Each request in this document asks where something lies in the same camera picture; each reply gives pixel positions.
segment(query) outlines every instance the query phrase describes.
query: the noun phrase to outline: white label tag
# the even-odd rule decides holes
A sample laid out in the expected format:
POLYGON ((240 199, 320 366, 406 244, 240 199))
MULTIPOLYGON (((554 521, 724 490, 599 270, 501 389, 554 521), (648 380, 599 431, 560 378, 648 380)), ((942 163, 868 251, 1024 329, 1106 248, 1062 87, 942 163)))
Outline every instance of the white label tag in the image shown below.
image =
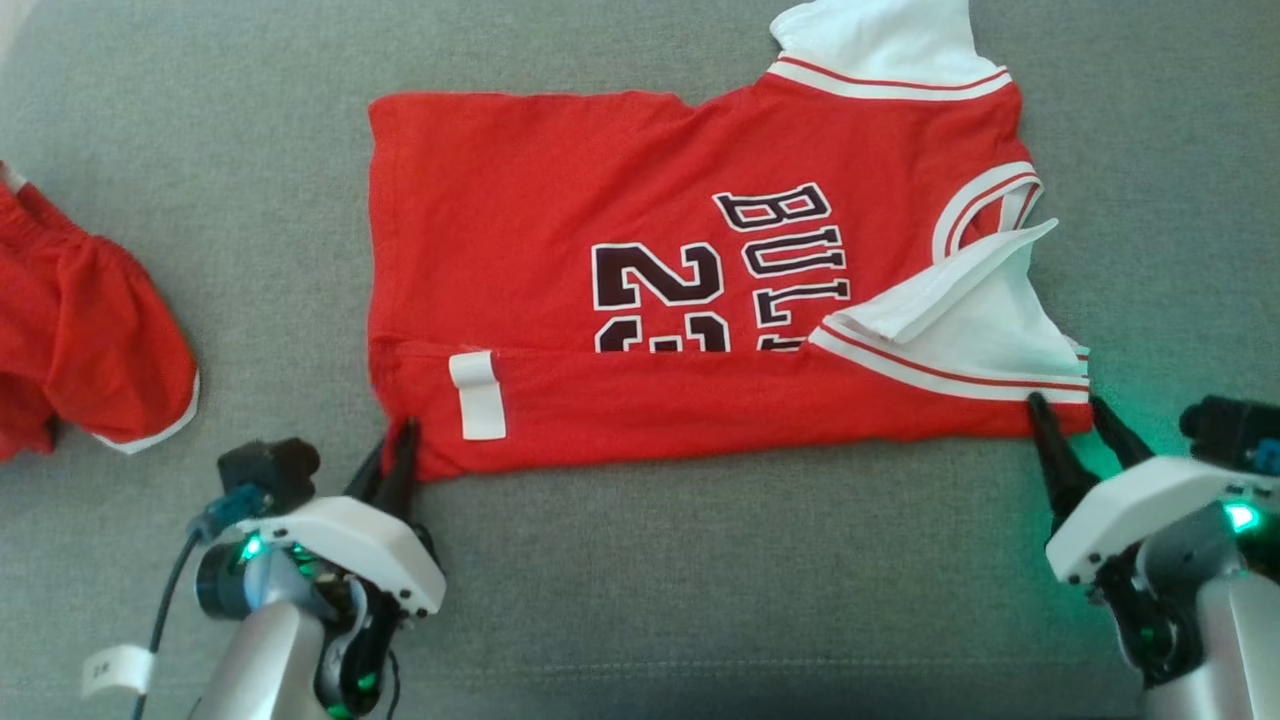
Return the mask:
POLYGON ((507 415, 502 407, 502 389, 493 374, 493 354, 463 352, 449 357, 449 375, 458 388, 462 406, 463 439, 500 439, 507 437, 507 415))
POLYGON ((27 178, 19 176, 17 170, 0 163, 0 182, 4 183, 9 192, 18 192, 27 184, 27 178))
POLYGON ((106 688, 129 688, 145 694, 154 661, 150 651, 133 644, 118 644, 97 652, 84 661, 81 697, 106 688))

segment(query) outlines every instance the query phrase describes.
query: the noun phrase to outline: gray fabric surface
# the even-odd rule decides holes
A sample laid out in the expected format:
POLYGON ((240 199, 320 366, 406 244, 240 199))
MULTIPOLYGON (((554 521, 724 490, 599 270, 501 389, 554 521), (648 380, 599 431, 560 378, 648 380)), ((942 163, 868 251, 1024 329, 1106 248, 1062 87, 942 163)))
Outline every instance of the gray fabric surface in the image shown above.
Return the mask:
MULTIPOLYGON (((297 434, 339 488, 380 430, 364 365, 366 104, 415 88, 750 82, 788 0, 51 0, 0 70, 0 158, 132 250, 189 331, 196 420, 124 457, 78 430, 0 466, 0 717, 124 717, 82 660, 145 642, 215 457, 297 434)), ((1280 400, 1280 6, 974 0, 1061 227, 1033 279, 1166 452, 1206 392, 1280 400)), ((1084 442, 1085 447, 1096 443, 1084 442)), ((451 589, 397 641, 401 717, 1079 717, 1135 710, 1110 621, 1053 583, 1027 442, 773 452, 420 493, 451 589)), ((179 594, 150 717, 233 626, 179 594)))

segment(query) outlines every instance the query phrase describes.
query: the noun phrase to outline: printed number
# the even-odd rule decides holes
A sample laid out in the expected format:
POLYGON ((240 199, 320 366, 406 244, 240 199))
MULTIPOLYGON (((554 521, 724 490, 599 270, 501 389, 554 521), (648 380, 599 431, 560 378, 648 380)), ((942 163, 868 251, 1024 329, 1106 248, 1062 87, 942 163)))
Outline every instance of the printed number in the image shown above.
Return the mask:
POLYGON ((639 307, 640 283, 664 305, 704 305, 719 297, 724 292, 724 274, 716 249, 698 242, 680 251, 692 279, 682 278, 639 242, 596 245, 591 255, 595 309, 639 307))
POLYGON ((803 337, 781 337, 776 334, 762 334, 755 341, 756 350, 800 350, 804 345, 805 338, 803 337))
MULTIPOLYGON (((705 305, 719 297, 724 292, 724 270, 716 250, 698 242, 681 247, 680 252, 685 275, 668 268, 637 242, 596 245, 591 255, 595 309, 640 307, 641 284, 668 306, 705 305)), ((644 342, 644 324, 639 315, 611 318, 595 333, 599 352, 634 350, 644 342)), ((652 337, 648 348, 650 352, 676 352, 685 350, 686 342, 696 343, 708 352, 724 352, 730 346, 728 323, 716 313, 689 313, 685 315, 685 334, 652 337)))
MULTIPOLYGON (((644 342, 644 320, 639 315, 611 318, 600 332, 595 333, 598 352, 617 352, 635 350, 644 342)), ((685 334, 657 336, 649 338, 650 352, 678 352, 686 343, 695 343, 707 352, 726 352, 728 350, 728 323, 716 313, 690 313, 685 315, 685 334)))

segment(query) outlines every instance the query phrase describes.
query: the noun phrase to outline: white trim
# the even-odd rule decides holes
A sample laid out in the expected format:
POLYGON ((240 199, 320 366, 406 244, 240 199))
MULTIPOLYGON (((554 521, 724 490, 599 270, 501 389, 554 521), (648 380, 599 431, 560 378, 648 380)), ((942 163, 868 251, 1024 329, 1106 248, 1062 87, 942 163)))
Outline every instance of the white trim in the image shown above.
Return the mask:
POLYGON ((100 439, 102 442, 102 445, 105 445, 108 447, 111 447, 114 450, 119 450, 120 452, 123 452, 125 455, 133 455, 136 452, 141 452, 141 451, 151 447, 152 445, 157 445, 160 442, 164 442, 164 441, 169 439, 178 430, 180 430, 183 427, 186 427, 187 423, 189 423, 191 419, 196 416, 196 405, 197 405, 198 400, 200 400, 200 373, 197 372, 196 373, 196 379, 191 384, 191 402, 187 404, 187 410, 183 411, 182 416, 178 418, 178 420, 174 421, 168 428, 160 430, 159 433, 156 433, 156 434, 154 434, 151 437, 145 437, 145 438, 134 439, 134 441, 131 441, 131 442, 111 442, 111 441, 106 439, 105 437, 102 437, 100 434, 95 434, 93 437, 96 437, 97 439, 100 439))
MULTIPOLYGON (((966 182, 942 209, 938 222, 933 225, 933 261, 940 263, 959 250, 960 236, 973 217, 978 214, 978 210, 1025 184, 1041 184, 1039 178, 1036 177, 1036 168, 1025 161, 997 165, 966 182), (1018 176, 1025 177, 1010 183, 1018 176)), ((1004 211, 1001 211, 1002 220, 1004 217, 1004 211)))
POLYGON ((1009 77, 1009 70, 1004 67, 997 68, 996 74, 986 79, 955 87, 890 81, 860 81, 856 78, 835 77, 796 64, 795 61, 788 61, 788 56, 785 53, 778 58, 778 61, 769 65, 768 73, 822 90, 823 92, 856 100, 973 100, 974 97, 989 95, 1012 82, 1012 78, 1009 77))
POLYGON ((964 375, 965 378, 973 379, 974 382, 989 380, 996 383, 1021 383, 1028 386, 1069 384, 1069 386, 1078 386, 1082 388, 1089 387, 1089 379, 1085 377, 1085 373, 1083 370, 1079 375, 1059 375, 1059 374, 1046 375, 1041 373, 1004 373, 1004 372, 991 373, 979 369, 943 366, 936 363, 934 364, 922 363, 911 357, 910 354, 908 354, 901 345, 896 342, 887 342, 879 338, 874 338, 863 334, 856 329, 847 328, 842 325, 840 320, 833 315, 823 320, 822 329, 828 333, 832 333, 833 336, 837 336, 836 340, 841 342, 851 341, 852 343, 867 346, 881 354, 892 355, 893 357, 897 357, 904 363, 909 363, 911 365, 920 365, 923 368, 928 368, 941 374, 964 375))
POLYGON ((1019 219, 1024 217, 1023 208, 1027 206, 1033 190, 1034 186, 1030 183, 1021 184, 1010 190, 1000 199, 998 232, 1015 231, 1021 227, 1019 219))
MULTIPOLYGON (((838 355, 846 360, 858 363, 859 365, 893 378, 901 383, 906 383, 920 389, 929 392, 936 392, 938 395, 950 395, 955 397, 968 397, 972 400, 1004 400, 1004 401, 1024 401, 1027 396, 1032 392, 1041 392, 1044 398, 1050 402, 1059 404, 1084 404, 1089 401, 1088 379, 1085 378, 1052 378, 1046 382, 1052 384, 1080 384, 1080 389, 1065 389, 1060 387, 1041 387, 1034 382, 1034 377, 1028 375, 1025 378, 989 378, 1005 382, 1018 382, 1027 380, 1027 384, 986 384, 982 382, 966 382, 957 378, 943 377, 933 374, 928 370, 920 368, 913 368, 910 365, 904 365, 896 363, 890 357, 884 357, 877 352, 872 352, 865 347, 846 342, 831 333, 824 328, 817 328, 809 336, 809 342, 815 346, 838 355)), ((865 341, 868 345, 873 345, 872 341, 865 341)))
POLYGON ((493 372, 493 352, 483 350, 451 356, 449 377, 453 387, 458 388, 462 439, 507 437, 507 414, 502 406, 502 388, 493 372))
POLYGON ((27 186, 27 178, 18 174, 9 165, 0 163, 0 182, 4 183, 9 192, 17 193, 19 190, 27 186))
POLYGON ((1036 204, 1039 202, 1041 196, 1044 195, 1044 186, 1039 182, 1032 187, 1032 196, 1027 199, 1027 204, 1023 205, 1023 214, 1018 218, 1015 227, 1023 227, 1027 224, 1027 218, 1030 217, 1032 210, 1036 209, 1036 204))

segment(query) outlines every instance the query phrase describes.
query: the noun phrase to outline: red jersey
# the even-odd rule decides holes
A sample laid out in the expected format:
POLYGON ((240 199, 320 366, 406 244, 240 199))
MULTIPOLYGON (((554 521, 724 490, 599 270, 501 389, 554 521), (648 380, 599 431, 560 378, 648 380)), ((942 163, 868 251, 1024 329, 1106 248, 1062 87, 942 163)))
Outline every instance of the red jersey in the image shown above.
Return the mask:
POLYGON ((1089 427, 964 0, 819 0, 754 85, 370 108, 374 388, 425 479, 1089 427))

